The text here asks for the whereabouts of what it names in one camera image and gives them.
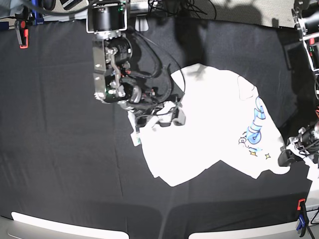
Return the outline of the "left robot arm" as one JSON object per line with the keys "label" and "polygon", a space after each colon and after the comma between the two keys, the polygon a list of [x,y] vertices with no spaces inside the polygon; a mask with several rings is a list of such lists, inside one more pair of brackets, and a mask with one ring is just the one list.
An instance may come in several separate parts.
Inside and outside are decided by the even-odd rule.
{"label": "left robot arm", "polygon": [[[310,69],[314,73],[314,93],[319,98],[319,2],[296,0],[292,9],[299,41],[305,50]],[[309,159],[319,162],[319,122],[301,127],[298,135],[289,137],[281,148],[278,165],[291,166],[295,162]]]}

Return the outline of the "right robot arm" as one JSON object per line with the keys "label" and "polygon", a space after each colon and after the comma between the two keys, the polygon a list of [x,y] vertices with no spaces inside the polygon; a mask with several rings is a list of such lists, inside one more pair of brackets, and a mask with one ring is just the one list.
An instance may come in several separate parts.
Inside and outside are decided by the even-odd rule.
{"label": "right robot arm", "polygon": [[[88,2],[86,31],[92,33],[94,62],[94,97],[104,104],[117,103],[133,115],[133,126],[141,128],[151,118],[161,127],[182,126],[186,116],[181,109],[181,98],[170,100],[172,78],[150,40],[129,27],[128,0],[90,0]],[[145,47],[153,60],[151,73],[131,69],[133,47],[126,36],[129,33]]]}

